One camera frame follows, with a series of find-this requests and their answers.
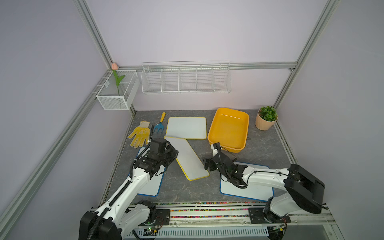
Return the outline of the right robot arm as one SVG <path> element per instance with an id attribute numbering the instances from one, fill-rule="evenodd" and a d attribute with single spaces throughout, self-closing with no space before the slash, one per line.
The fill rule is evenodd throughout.
<path id="1" fill-rule="evenodd" d="M 289 213 L 304 210 L 311 214 L 322 212 L 325 184 L 300 165 L 284 169 L 258 169 L 235 164 L 222 152 L 220 143 L 211 145 L 213 157 L 204 160 L 205 169 L 218 171 L 235 188 L 246 190 L 251 186 L 280 189 L 286 193 L 268 198 L 262 215 L 268 222 L 281 219 Z"/>

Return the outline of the white mesh corner basket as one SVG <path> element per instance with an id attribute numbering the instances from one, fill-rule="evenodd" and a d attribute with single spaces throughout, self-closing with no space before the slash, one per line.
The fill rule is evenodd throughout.
<path id="1" fill-rule="evenodd" d="M 111 70 L 96 97 L 104 110 L 129 111 L 139 86 L 136 71 Z"/>

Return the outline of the artificial pink tulip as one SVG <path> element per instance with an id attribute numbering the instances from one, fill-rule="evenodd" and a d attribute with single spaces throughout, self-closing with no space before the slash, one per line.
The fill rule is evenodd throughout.
<path id="1" fill-rule="evenodd" d="M 118 96 L 120 96 L 119 85 L 122 82 L 122 80 L 125 78 L 125 75 L 121 75 L 121 76 L 118 75 L 117 70 L 119 69 L 119 66 L 116 63 L 111 63 L 111 69 L 112 69 L 113 75 L 115 77 Z"/>

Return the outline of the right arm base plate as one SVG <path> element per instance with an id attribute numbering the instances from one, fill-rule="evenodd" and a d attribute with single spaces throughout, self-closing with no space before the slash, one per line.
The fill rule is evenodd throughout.
<path id="1" fill-rule="evenodd" d="M 289 224 L 291 219 L 289 215 L 280 217 L 271 211 L 264 212 L 264 208 L 249 208 L 249 218 L 251 224 Z"/>

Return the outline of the potted green plant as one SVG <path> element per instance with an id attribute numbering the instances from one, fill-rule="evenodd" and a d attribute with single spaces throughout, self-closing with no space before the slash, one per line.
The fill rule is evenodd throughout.
<path id="1" fill-rule="evenodd" d="M 259 109 L 255 126 L 261 131 L 269 130 L 278 119 L 276 109 L 272 106 L 265 106 Z"/>

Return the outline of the yellow work glove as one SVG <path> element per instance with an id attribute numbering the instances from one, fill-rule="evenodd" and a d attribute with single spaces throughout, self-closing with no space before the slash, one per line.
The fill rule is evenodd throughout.
<path id="1" fill-rule="evenodd" d="M 133 132 L 128 136 L 128 139 L 132 139 L 130 146 L 134 149 L 141 148 L 149 143 L 150 139 L 150 122 L 141 121 L 139 126 L 136 127 Z"/>

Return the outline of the yellow plastic storage box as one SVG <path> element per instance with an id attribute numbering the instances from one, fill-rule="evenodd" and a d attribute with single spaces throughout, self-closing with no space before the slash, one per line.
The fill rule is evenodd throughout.
<path id="1" fill-rule="evenodd" d="M 209 143 L 220 143 L 231 153 L 239 153 L 246 147 L 250 117 L 247 113 L 228 109 L 217 109 L 209 133 Z"/>

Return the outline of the yellow-framed whiteboard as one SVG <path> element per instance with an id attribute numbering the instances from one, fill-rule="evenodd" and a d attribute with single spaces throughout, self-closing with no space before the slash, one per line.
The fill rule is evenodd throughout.
<path id="1" fill-rule="evenodd" d="M 189 181 L 210 176 L 203 163 L 186 139 L 164 137 L 179 153 L 176 158 L 180 168 Z"/>
<path id="2" fill-rule="evenodd" d="M 171 117 L 168 120 L 166 137 L 205 140 L 207 119 L 205 117 Z"/>

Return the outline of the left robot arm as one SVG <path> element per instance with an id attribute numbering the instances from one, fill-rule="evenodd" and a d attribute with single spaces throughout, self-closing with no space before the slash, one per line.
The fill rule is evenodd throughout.
<path id="1" fill-rule="evenodd" d="M 155 138 L 132 162 L 129 176 L 102 206 L 86 212 L 80 221 L 80 240 L 122 240 L 141 224 L 156 222 L 156 204 L 140 201 L 129 210 L 139 191 L 178 156 L 165 139 Z"/>

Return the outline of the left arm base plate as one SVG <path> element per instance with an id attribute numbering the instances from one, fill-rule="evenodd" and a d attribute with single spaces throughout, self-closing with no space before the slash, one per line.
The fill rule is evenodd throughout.
<path id="1" fill-rule="evenodd" d="M 157 209 L 156 213 L 153 215 L 153 217 L 150 217 L 145 222 L 139 224 L 139 226 L 168 226 L 170 224 L 170 209 Z"/>

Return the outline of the yellow-framed whiteboard back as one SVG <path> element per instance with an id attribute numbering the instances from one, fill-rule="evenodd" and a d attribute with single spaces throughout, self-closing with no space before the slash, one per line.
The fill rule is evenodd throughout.
<path id="1" fill-rule="evenodd" d="M 171 117 L 168 120 L 166 137 L 205 140 L 207 119 L 205 117 Z"/>

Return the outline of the blue-framed whiteboard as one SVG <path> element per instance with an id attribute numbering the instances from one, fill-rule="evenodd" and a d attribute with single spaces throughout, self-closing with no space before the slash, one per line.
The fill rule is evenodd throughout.
<path id="1" fill-rule="evenodd" d="M 257 200 L 261 202 L 267 202 L 270 197 L 275 196 L 274 189 L 272 187 L 248 185 L 246 189 L 239 189 L 229 183 L 227 178 L 223 175 L 221 175 L 220 192 L 223 195 Z"/>
<path id="2" fill-rule="evenodd" d="M 164 175 L 161 173 L 164 170 L 165 167 L 161 165 L 159 171 L 148 183 L 146 183 L 146 185 L 138 192 L 138 194 L 143 196 L 156 197 L 160 192 L 160 187 L 164 177 Z"/>

